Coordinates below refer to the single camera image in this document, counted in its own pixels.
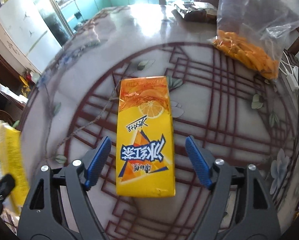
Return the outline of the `yellow medicine box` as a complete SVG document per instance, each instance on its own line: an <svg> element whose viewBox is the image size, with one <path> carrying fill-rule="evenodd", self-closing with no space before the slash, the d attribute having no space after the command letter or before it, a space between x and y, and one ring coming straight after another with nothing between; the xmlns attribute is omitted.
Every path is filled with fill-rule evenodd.
<svg viewBox="0 0 299 240"><path fill-rule="evenodd" d="M21 152L21 132L0 120L0 179L6 174L13 177L15 187L5 201L5 206L18 216L30 188Z"/></svg>

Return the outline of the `yellow iced tea carton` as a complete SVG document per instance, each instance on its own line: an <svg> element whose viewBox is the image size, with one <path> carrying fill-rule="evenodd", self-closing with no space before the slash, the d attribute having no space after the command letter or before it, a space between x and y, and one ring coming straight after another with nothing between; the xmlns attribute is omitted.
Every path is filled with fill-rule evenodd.
<svg viewBox="0 0 299 240"><path fill-rule="evenodd" d="M175 195L172 121L166 77L121 81L115 161L117 195Z"/></svg>

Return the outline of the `floral plastic tablecloth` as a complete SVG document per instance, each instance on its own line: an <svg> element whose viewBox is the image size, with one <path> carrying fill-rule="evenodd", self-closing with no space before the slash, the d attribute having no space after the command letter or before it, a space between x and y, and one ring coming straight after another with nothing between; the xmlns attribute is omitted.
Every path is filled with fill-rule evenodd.
<svg viewBox="0 0 299 240"><path fill-rule="evenodd" d="M29 180L109 137L88 195L110 239L188 239L210 192L185 140L233 166L254 164L282 228L299 202L299 106L286 76L266 80L209 44L216 28L170 7L108 8L67 42L21 119Z"/></svg>

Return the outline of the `dark snack package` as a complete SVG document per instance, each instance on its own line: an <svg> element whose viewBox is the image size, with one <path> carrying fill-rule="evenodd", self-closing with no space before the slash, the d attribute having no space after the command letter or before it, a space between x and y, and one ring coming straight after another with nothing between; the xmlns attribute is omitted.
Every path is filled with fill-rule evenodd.
<svg viewBox="0 0 299 240"><path fill-rule="evenodd" d="M206 2L173 2L175 10L187 22L216 24L217 8Z"/></svg>

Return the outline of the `white refrigerator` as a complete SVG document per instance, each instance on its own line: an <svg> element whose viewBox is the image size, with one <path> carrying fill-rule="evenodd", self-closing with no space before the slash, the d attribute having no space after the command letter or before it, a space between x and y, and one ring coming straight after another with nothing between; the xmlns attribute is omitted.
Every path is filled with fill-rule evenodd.
<svg viewBox="0 0 299 240"><path fill-rule="evenodd" d="M61 49L31 0L7 0L0 7L0 40L24 68L38 73Z"/></svg>

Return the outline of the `bag of orange snacks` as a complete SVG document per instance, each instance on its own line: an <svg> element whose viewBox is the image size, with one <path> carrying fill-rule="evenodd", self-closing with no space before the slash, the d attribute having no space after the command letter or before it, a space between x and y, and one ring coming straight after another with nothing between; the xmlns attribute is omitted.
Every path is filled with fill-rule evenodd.
<svg viewBox="0 0 299 240"><path fill-rule="evenodd" d="M286 39L299 27L287 0L219 0L212 44L266 79L278 78Z"/></svg>

